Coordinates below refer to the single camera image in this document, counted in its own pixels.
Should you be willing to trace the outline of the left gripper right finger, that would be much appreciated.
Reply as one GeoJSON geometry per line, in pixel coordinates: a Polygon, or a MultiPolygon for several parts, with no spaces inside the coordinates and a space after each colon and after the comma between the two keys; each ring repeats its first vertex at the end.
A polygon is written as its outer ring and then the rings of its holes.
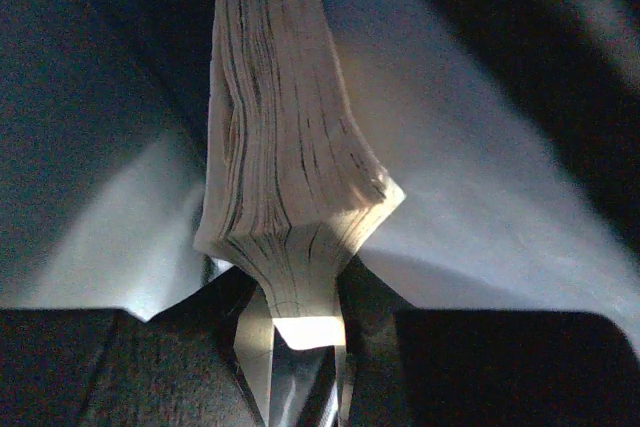
{"type": "Polygon", "coordinates": [[[354,259],[337,285],[357,362],[353,426],[635,426],[639,357],[609,318],[504,309],[431,274],[410,304],[354,259]]]}

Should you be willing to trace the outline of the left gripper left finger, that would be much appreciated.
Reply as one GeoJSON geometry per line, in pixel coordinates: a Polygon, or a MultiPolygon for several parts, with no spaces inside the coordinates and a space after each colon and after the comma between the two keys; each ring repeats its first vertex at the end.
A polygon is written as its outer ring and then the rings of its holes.
{"type": "Polygon", "coordinates": [[[255,289],[231,268],[147,322],[122,309],[2,310],[2,425],[261,425],[233,352],[255,289]]]}

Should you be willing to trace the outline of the yellow Treehouse book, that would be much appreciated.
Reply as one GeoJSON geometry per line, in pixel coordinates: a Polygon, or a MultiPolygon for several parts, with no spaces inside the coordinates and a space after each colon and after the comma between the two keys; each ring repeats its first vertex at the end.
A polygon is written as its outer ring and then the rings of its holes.
{"type": "Polygon", "coordinates": [[[287,345],[346,341],[336,280],[403,202],[359,130],[321,0],[215,0],[195,248],[261,287],[287,345]]]}

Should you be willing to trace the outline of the blue student backpack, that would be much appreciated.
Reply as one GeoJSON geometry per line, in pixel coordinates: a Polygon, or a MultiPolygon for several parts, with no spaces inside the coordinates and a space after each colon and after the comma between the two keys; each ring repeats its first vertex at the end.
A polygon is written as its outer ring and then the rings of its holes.
{"type": "MultiPolygon", "coordinates": [[[[425,308],[586,310],[639,336],[639,264],[429,0],[324,0],[357,122],[404,189],[361,249],[425,308]]],[[[1,0],[1,303],[193,293],[213,0],[1,0]]]]}

